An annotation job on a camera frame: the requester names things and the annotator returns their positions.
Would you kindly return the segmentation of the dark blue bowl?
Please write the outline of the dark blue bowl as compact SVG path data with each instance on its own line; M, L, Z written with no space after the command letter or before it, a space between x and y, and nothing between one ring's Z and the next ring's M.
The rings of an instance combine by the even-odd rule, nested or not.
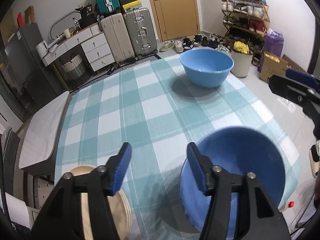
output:
M256 174L276 205L280 204L285 187L285 167L275 144L264 134L246 127L226 127L200 140L197 148L229 173ZM210 198L197 188L187 161L180 173L180 200L187 220L201 231Z

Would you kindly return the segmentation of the light blue bowl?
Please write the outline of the light blue bowl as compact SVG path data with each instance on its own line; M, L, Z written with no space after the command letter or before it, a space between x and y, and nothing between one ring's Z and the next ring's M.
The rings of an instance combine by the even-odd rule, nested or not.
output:
M234 67L229 55L210 48L183 52L180 63L190 81L203 88L219 87Z

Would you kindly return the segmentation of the brown patterned board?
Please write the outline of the brown patterned board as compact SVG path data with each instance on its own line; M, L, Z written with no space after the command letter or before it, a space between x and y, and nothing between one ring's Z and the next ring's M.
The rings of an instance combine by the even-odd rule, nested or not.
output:
M295 63L295 61L291 60L286 54L283 54L282 59L287 62L287 65L290 68L306 73L306 71L301 66Z

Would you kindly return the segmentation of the cardboard box with cat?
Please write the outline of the cardboard box with cat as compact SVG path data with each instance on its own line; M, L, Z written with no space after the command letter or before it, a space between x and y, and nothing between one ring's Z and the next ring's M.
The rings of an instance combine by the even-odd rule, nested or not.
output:
M259 74L259 79L269 82L272 75L285 76L289 68L288 62L268 52L264 52L263 65Z

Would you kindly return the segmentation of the purple plastic bag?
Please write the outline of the purple plastic bag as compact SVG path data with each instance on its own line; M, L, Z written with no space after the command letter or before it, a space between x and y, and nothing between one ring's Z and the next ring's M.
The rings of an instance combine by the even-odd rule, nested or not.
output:
M276 55L277 57L281 57L283 46L284 46L284 37L282 33L274 31L271 28L269 28L265 36L263 52L261 55L260 63L258 65L258 72L261 72L263 62L264 62L265 52Z

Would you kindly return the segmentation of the white bin with yellow bag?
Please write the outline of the white bin with yellow bag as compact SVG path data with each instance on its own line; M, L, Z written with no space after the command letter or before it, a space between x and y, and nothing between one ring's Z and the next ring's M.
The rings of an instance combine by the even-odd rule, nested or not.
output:
M234 61L231 72L239 78L247 77L253 58L253 52L249 46L243 42L235 41L232 45L231 57Z

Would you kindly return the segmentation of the wooden shoe rack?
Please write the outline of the wooden shoe rack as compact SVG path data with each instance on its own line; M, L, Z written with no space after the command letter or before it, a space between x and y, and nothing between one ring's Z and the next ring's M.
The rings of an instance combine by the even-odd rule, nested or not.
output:
M227 47L235 42L246 44L253 54L252 64L257 66L270 24L266 0L221 0L221 11Z

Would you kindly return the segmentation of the teal checkered tablecloth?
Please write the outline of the teal checkered tablecloth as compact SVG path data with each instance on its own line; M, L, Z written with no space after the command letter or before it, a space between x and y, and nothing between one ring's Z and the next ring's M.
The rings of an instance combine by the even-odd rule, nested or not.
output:
M215 89L193 85L178 56L124 70L72 97L55 180L79 165L103 165L128 142L132 159L122 189L133 213L130 238L198 239L178 197L187 143L238 125L259 130L279 148L287 201L298 185L301 161L271 111L234 75Z

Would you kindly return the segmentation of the dark grey refrigerator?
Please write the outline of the dark grey refrigerator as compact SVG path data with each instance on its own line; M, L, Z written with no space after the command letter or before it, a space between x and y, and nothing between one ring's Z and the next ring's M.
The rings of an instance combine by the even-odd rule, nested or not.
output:
M25 110L33 114L65 89L52 67L42 62L36 46L43 41L38 25L20 27L5 46L9 65L1 72Z

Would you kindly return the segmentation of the striped laundry basket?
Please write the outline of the striped laundry basket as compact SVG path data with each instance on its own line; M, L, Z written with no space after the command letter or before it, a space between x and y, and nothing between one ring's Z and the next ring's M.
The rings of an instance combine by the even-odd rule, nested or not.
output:
M80 54L72 57L70 61L63 64L61 67L67 81L77 79L87 81L90 78L90 73L87 71L86 64Z

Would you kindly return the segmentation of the wooden door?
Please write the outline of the wooden door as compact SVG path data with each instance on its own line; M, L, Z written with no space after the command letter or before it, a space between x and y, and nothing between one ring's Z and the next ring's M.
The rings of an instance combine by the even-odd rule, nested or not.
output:
M192 36L199 32L196 0L150 0L161 41Z

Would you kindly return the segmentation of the white drawer desk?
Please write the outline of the white drawer desk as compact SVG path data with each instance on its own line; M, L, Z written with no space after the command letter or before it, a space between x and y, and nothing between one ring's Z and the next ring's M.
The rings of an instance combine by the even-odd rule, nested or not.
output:
M94 72L115 63L106 36L103 31L100 31L97 23L63 41L53 52L48 52L42 58L42 62L45 66L48 66L65 53L70 53L72 49L78 47L81 47L85 59Z

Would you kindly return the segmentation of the silver aluminium suitcase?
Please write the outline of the silver aluminium suitcase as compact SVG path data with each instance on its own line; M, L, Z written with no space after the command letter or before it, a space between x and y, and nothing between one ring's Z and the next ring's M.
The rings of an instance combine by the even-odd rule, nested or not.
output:
M157 41L148 8L131 10L123 17L135 56L141 59L157 54Z

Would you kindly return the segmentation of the beige suitcase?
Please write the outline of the beige suitcase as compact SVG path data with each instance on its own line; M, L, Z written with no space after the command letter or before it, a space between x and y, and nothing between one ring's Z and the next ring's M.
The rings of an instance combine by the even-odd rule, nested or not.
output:
M102 30L116 63L123 63L135 57L123 15L117 13L100 20Z

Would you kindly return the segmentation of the oval mirror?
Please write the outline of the oval mirror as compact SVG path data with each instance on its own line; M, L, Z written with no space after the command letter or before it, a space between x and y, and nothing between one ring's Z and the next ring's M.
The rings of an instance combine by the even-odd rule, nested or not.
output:
M74 27L74 18L76 20L80 20L80 12L73 10L67 13L65 16L62 16L59 20L55 21L49 29L50 39L53 41L58 36L60 36L65 29Z

